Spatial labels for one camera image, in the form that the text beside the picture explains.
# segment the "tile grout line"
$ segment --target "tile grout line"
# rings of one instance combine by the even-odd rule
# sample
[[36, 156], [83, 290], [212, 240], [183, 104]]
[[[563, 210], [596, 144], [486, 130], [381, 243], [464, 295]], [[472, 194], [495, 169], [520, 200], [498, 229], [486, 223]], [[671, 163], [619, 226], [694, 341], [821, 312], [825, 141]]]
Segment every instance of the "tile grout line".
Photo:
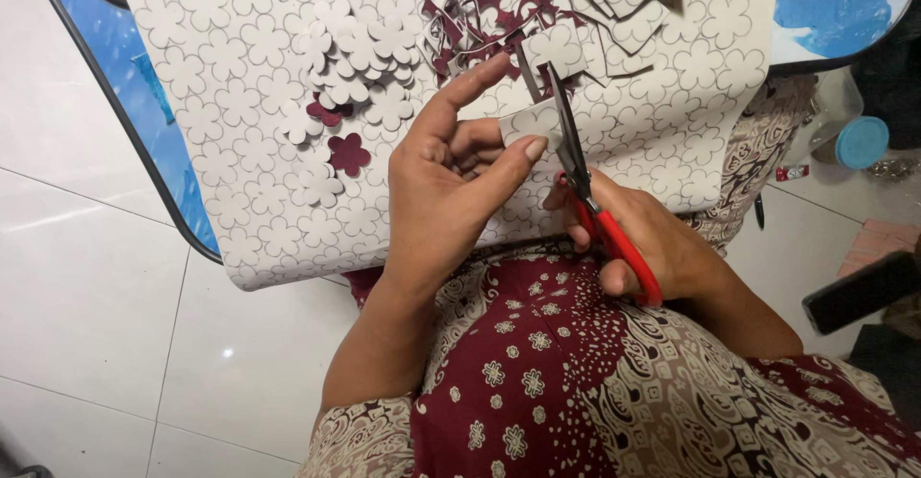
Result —
[[66, 397], [67, 399], [73, 399], [73, 400], [75, 400], [75, 401], [80, 401], [80, 402], [86, 402], [86, 404], [91, 404], [91, 405], [93, 405], [93, 406], [98, 406], [99, 408], [105, 408], [106, 410], [111, 410], [111, 411], [113, 411], [113, 412], [123, 413], [123, 414], [125, 414], [125, 415], [130, 415], [130, 416], [132, 416], [132, 417], [135, 417], [135, 418], [138, 418], [138, 419], [141, 419], [141, 420], [144, 420], [144, 421], [152, 422], [152, 423], [154, 423], [154, 431], [156, 431], [156, 425], [162, 424], [162, 425], [166, 425], [166, 426], [168, 426], [168, 427], [171, 427], [171, 428], [173, 428], [173, 429], [178, 429], [178, 430], [180, 430], [180, 431], [185, 431], [186, 433], [190, 433], [190, 434], [192, 434], [192, 435], [197, 435], [197, 436], [199, 436], [199, 437], [210, 438], [210, 439], [215, 440], [215, 441], [217, 441], [217, 442], [222, 442], [222, 443], [224, 443], [224, 444], [228, 444], [228, 445], [234, 446], [234, 447], [236, 447], [236, 448], [247, 449], [247, 450], [249, 450], [249, 451], [253, 451], [253, 452], [256, 452], [256, 453], [265, 455], [265, 456], [267, 456], [267, 457], [272, 457], [272, 458], [275, 458], [275, 459], [278, 459], [278, 460], [289, 461], [289, 462], [291, 462], [291, 463], [296, 463], [296, 464], [298, 464], [298, 465], [299, 465], [300, 463], [302, 463], [302, 462], [299, 462], [299, 461], [288, 460], [288, 459], [286, 459], [286, 458], [284, 458], [284, 457], [280, 457], [280, 456], [278, 456], [278, 455], [272, 455], [271, 453], [266, 453], [265, 451], [259, 451], [259, 449], [247, 448], [246, 446], [241, 446], [241, 445], [239, 445], [239, 444], [235, 444], [234, 442], [228, 442], [228, 441], [226, 441], [226, 440], [222, 440], [222, 439], [217, 438], [217, 437], [211, 437], [211, 436], [209, 436], [209, 435], [204, 435], [204, 434], [202, 434], [202, 433], [198, 433], [197, 431], [191, 431], [190, 429], [185, 429], [185, 428], [178, 427], [177, 425], [171, 425], [171, 424], [167, 424], [167, 423], [164, 423], [164, 422], [155, 421], [154, 419], [148, 419], [147, 417], [144, 417], [144, 416], [142, 416], [142, 415], [138, 415], [137, 413], [125, 412], [124, 410], [119, 410], [118, 408], [112, 408], [111, 406], [106, 406], [105, 404], [99, 404], [98, 402], [86, 401], [86, 399], [80, 399], [79, 397], [74, 397], [73, 395], [67, 395], [66, 393], [63, 393], [63, 392], [60, 392], [60, 391], [55, 391], [55, 390], [50, 390], [50, 389], [47, 389], [47, 388], [43, 388], [43, 387], [40, 387], [40, 386], [38, 386], [38, 385], [33, 385], [33, 384], [31, 384], [31, 383], [27, 383], [27, 382], [25, 382], [25, 381], [20, 381], [19, 379], [7, 378], [6, 376], [0, 376], [0, 379], [6, 379], [7, 381], [12, 381], [12, 382], [14, 382], [14, 383], [18, 383], [18, 384], [23, 385], [23, 386], [28, 386], [29, 388], [34, 388], [34, 389], [37, 389], [37, 390], [47, 391], [47, 392], [53, 393], [53, 394], [55, 394], [55, 395], [60, 395], [60, 396], [62, 396], [62, 397]]
[[345, 284], [343, 284], [343, 283], [341, 283], [341, 282], [336, 282], [336, 281], [332, 280], [331, 278], [326, 278], [325, 276], [321, 276], [320, 278], [323, 279], [323, 280], [325, 280], [326, 282], [332, 282], [333, 284], [339, 284], [339, 285], [341, 285], [342, 287], [348, 287], [349, 289], [352, 288], [351, 285], [345, 285]]
[[799, 196], [799, 195], [797, 195], [797, 194], [794, 194], [793, 192], [791, 192], [791, 191], [789, 191], [789, 190], [781, 189], [780, 187], [776, 187], [776, 186], [774, 186], [774, 185], [772, 185], [772, 184], [770, 184], [770, 183], [768, 183], [767, 186], [770, 187], [770, 188], [772, 188], [772, 189], [774, 189], [774, 190], [780, 190], [781, 192], [784, 192], [785, 194], [789, 194], [789, 195], [791, 195], [791, 196], [793, 196], [793, 197], [795, 197], [795, 198], [797, 198], [797, 199], [800, 199], [800, 200], [802, 200], [802, 201], [806, 201], [806, 202], [808, 202], [808, 203], [810, 203], [810, 204], [814, 204], [814, 205], [818, 206], [819, 208], [822, 208], [823, 210], [827, 210], [827, 211], [829, 211], [829, 212], [831, 212], [831, 213], [837, 213], [838, 215], [844, 217], [845, 219], [850, 219], [851, 221], [854, 221], [854, 222], [857, 223], [858, 225], [863, 225], [863, 221], [858, 221], [857, 219], [855, 219], [855, 218], [853, 218], [853, 217], [851, 217], [851, 216], [849, 216], [849, 215], [845, 215], [844, 213], [840, 213], [840, 212], [838, 212], [838, 211], [836, 211], [836, 210], [832, 210], [831, 208], [828, 208], [827, 206], [823, 206], [823, 205], [821, 205], [821, 204], [819, 204], [819, 203], [817, 203], [817, 202], [815, 202], [815, 201], [810, 201], [810, 200], [808, 200], [808, 199], [806, 199], [806, 198], [804, 198], [804, 197], [802, 197], [802, 196]]
[[140, 214], [140, 213], [132, 212], [131, 210], [126, 210], [126, 209], [124, 209], [124, 208], [121, 208], [120, 206], [115, 206], [114, 204], [112, 204], [112, 203], [110, 203], [110, 202], [101, 201], [101, 200], [98, 200], [98, 199], [96, 199], [96, 198], [91, 198], [91, 197], [89, 197], [89, 196], [85, 196], [85, 195], [83, 195], [83, 194], [79, 194], [79, 193], [75, 192], [74, 190], [67, 190], [67, 189], [64, 189], [63, 187], [58, 187], [57, 185], [55, 185], [55, 184], [53, 184], [53, 183], [49, 183], [48, 181], [43, 181], [43, 180], [41, 180], [41, 179], [39, 179], [39, 178], [32, 178], [31, 176], [26, 176], [25, 174], [22, 174], [21, 172], [17, 172], [17, 171], [15, 171], [15, 170], [10, 170], [10, 169], [8, 169], [8, 168], [6, 168], [6, 167], [0, 166], [0, 170], [5, 170], [6, 172], [8, 172], [8, 173], [10, 173], [10, 174], [15, 174], [15, 175], [20, 176], [20, 177], [22, 177], [22, 178], [31, 179], [32, 181], [37, 181], [37, 182], [39, 182], [39, 183], [41, 183], [41, 184], [43, 184], [43, 185], [48, 185], [49, 187], [52, 187], [53, 189], [61, 190], [61, 191], [63, 191], [63, 192], [67, 192], [68, 194], [74, 194], [75, 196], [79, 196], [79, 197], [84, 198], [84, 199], [87, 199], [87, 200], [89, 200], [89, 201], [96, 201], [96, 202], [98, 202], [99, 204], [104, 204], [104, 205], [106, 205], [106, 206], [110, 206], [110, 207], [114, 208], [115, 210], [121, 210], [121, 212], [131, 213], [132, 215], [137, 215], [138, 217], [143, 217], [143, 218], [146, 219], [147, 221], [153, 221], [153, 222], [156, 223], [157, 225], [169, 226], [170, 228], [174, 228], [174, 229], [176, 228], [176, 226], [174, 226], [174, 225], [169, 225], [169, 224], [167, 224], [167, 223], [165, 223], [165, 222], [163, 222], [163, 221], [157, 221], [156, 219], [153, 219], [153, 218], [151, 218], [151, 217], [147, 217], [146, 215], [142, 215], [142, 214]]
[[303, 462], [299, 462], [299, 461], [288, 460], [288, 459], [286, 459], [285, 457], [280, 457], [280, 456], [278, 456], [278, 455], [272, 455], [271, 453], [266, 453], [265, 451], [259, 451], [259, 449], [252, 449], [252, 448], [247, 448], [246, 446], [240, 446], [239, 444], [235, 444], [235, 443], [233, 443], [233, 442], [227, 442], [226, 440], [221, 439], [221, 438], [211, 437], [210, 435], [203, 435], [203, 434], [201, 434], [201, 433], [198, 433], [197, 431], [191, 431], [191, 430], [189, 430], [189, 429], [185, 429], [185, 428], [178, 427], [177, 425], [171, 425], [171, 424], [167, 424], [167, 423], [163, 423], [163, 422], [157, 422], [156, 424], [158, 424], [158, 425], [159, 425], [159, 424], [162, 424], [162, 425], [171, 427], [171, 428], [173, 428], [173, 429], [178, 429], [179, 431], [184, 431], [184, 432], [190, 433], [190, 434], [192, 434], [192, 435], [197, 435], [197, 436], [199, 436], [199, 437], [210, 438], [210, 439], [212, 439], [212, 440], [215, 440], [215, 441], [217, 441], [217, 442], [221, 442], [221, 443], [223, 443], [223, 444], [228, 444], [228, 445], [233, 446], [233, 447], [235, 447], [235, 448], [246, 449], [247, 451], [252, 451], [252, 452], [254, 452], [254, 453], [259, 453], [260, 455], [265, 455], [265, 456], [267, 456], [267, 457], [272, 457], [272, 458], [274, 458], [274, 459], [289, 461], [289, 462], [291, 462], [291, 463], [296, 463], [297, 465], [300, 465], [301, 463], [303, 463]]
[[0, 379], [6, 379], [7, 381], [13, 381], [14, 383], [19, 383], [20, 385], [28, 386], [29, 388], [34, 388], [34, 389], [38, 389], [38, 390], [44, 390], [44, 391], [53, 393], [53, 394], [55, 394], [55, 395], [60, 395], [60, 396], [62, 396], [62, 397], [66, 397], [66, 398], [68, 398], [68, 399], [75, 399], [76, 401], [86, 402], [87, 404], [92, 404], [93, 406], [98, 406], [99, 408], [105, 408], [105, 409], [111, 410], [111, 411], [113, 411], [113, 412], [118, 412], [118, 413], [124, 413], [124, 414], [126, 414], [126, 415], [131, 415], [132, 417], [137, 417], [137, 418], [142, 419], [142, 420], [145, 420], [145, 421], [156, 422], [154, 419], [148, 419], [147, 417], [144, 417], [144, 415], [138, 415], [137, 413], [125, 412], [124, 410], [119, 410], [118, 408], [112, 408], [111, 406], [106, 406], [105, 404], [99, 404], [98, 402], [87, 401], [86, 399], [81, 399], [81, 398], [75, 397], [75, 396], [73, 396], [73, 395], [67, 395], [66, 393], [63, 393], [63, 391], [51, 390], [51, 389], [49, 389], [49, 388], [44, 388], [44, 387], [41, 387], [41, 386], [39, 386], [39, 385], [33, 385], [32, 383], [27, 383], [26, 381], [20, 381], [19, 379], [8, 378], [8, 377], [6, 377], [6, 376], [0, 376]]
[[156, 413], [154, 414], [154, 435], [150, 437], [150, 452], [147, 454], [147, 472], [144, 474], [144, 478], [150, 474], [150, 462], [154, 458], [154, 440], [156, 439], [156, 419], [160, 418], [160, 404], [163, 403], [163, 389], [167, 384], [167, 370], [169, 369], [169, 354], [172, 352], [172, 342], [173, 338], [176, 337], [176, 322], [178, 320], [178, 308], [182, 303], [182, 290], [185, 288], [185, 276], [189, 274], [189, 257], [191, 255], [191, 247], [185, 252], [185, 266], [182, 268], [182, 280], [178, 285], [178, 298], [176, 298], [176, 316], [173, 317], [173, 328], [169, 332], [169, 348], [167, 348], [167, 363], [163, 366], [163, 381], [160, 382], [160, 396], [156, 401]]

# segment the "smartphone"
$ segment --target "smartphone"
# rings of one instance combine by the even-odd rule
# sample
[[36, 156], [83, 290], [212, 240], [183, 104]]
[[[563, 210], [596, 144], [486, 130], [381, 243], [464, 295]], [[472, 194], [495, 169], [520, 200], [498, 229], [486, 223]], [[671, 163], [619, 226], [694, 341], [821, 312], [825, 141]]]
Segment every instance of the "smartphone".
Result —
[[831, 334], [918, 291], [921, 269], [915, 255], [894, 251], [806, 296], [803, 308], [816, 331]]

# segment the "white foam sheet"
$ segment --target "white foam sheet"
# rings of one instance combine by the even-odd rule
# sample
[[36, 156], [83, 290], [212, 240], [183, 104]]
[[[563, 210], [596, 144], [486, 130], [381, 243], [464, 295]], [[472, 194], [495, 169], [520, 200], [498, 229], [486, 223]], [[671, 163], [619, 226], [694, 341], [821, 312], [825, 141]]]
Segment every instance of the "white foam sheet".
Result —
[[[292, 43], [314, 19], [314, 3], [332, 0], [128, 1], [177, 111], [233, 282], [257, 289], [381, 264], [390, 239], [388, 157], [412, 119], [391, 131], [367, 123], [357, 109], [312, 147], [295, 146], [278, 131], [285, 118], [280, 102], [312, 101], [303, 60]], [[348, 1], [358, 22], [397, 14], [404, 29], [417, 37], [422, 32], [423, 0]], [[675, 1], [694, 5], [695, 12], [670, 9], [637, 54], [653, 51], [652, 44], [655, 58], [632, 62], [647, 68], [608, 79], [607, 87], [585, 74], [576, 76], [572, 104], [592, 166], [651, 192], [674, 212], [686, 212], [708, 208], [717, 199], [712, 196], [719, 196], [714, 189], [720, 185], [726, 141], [766, 76], [775, 0]], [[697, 12], [701, 6], [708, 10], [704, 17]], [[742, 12], [727, 13], [727, 8]], [[600, 33], [602, 46], [620, 48], [603, 37], [604, 28]], [[239, 42], [245, 52], [225, 47]], [[630, 59], [611, 54], [616, 62], [608, 56], [608, 75], [630, 72], [624, 68]], [[595, 66], [592, 74], [600, 75], [599, 69]], [[407, 90], [418, 112], [437, 85], [424, 62], [414, 77]], [[291, 84], [298, 81], [301, 86]], [[508, 117], [533, 104], [522, 79], [506, 79], [462, 117]], [[330, 134], [351, 132], [361, 134], [371, 162], [355, 178], [337, 171], [342, 192], [335, 205], [311, 206], [295, 197], [300, 190], [284, 185], [293, 166], [321, 165], [325, 160], [318, 161], [314, 151]], [[489, 221], [478, 245], [560, 232], [559, 222], [539, 206], [557, 168], [555, 154], [548, 154]]]

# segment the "woman's right hand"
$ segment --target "woman's right hand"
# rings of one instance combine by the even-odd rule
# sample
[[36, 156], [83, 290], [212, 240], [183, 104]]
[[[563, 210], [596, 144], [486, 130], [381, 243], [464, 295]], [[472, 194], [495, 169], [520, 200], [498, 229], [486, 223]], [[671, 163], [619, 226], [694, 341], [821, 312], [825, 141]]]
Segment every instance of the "woman's right hand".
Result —
[[[637, 247], [656, 275], [662, 296], [697, 298], [706, 296], [729, 266], [703, 237], [675, 217], [648, 192], [621, 187], [599, 170], [590, 168], [591, 194], [595, 202], [611, 212], [621, 229]], [[568, 192], [560, 185], [543, 202], [547, 210], [563, 209], [564, 224], [579, 252], [589, 248], [589, 232], [579, 224]], [[611, 260], [601, 272], [605, 293], [621, 296], [641, 291], [636, 274], [622, 259]]]

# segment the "hand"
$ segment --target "hand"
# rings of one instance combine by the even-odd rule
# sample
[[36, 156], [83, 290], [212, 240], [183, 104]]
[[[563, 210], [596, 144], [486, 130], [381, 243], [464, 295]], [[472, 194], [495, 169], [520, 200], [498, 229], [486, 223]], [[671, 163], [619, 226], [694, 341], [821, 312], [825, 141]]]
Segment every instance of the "hand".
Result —
[[408, 293], [435, 294], [546, 149], [547, 139], [534, 135], [503, 148], [497, 119], [457, 119], [508, 64], [499, 54], [442, 88], [390, 156], [384, 276]]
[[[729, 266], [703, 237], [685, 225], [648, 192], [621, 187], [591, 168], [591, 194], [595, 202], [611, 212], [614, 220], [634, 243], [656, 275], [662, 296], [698, 298], [710, 292]], [[567, 204], [566, 189], [555, 185], [543, 202], [547, 210], [564, 210], [564, 224], [576, 251], [589, 248], [589, 232], [579, 224], [576, 211]], [[612, 296], [639, 292], [636, 274], [624, 260], [611, 260], [602, 268], [602, 288]]]

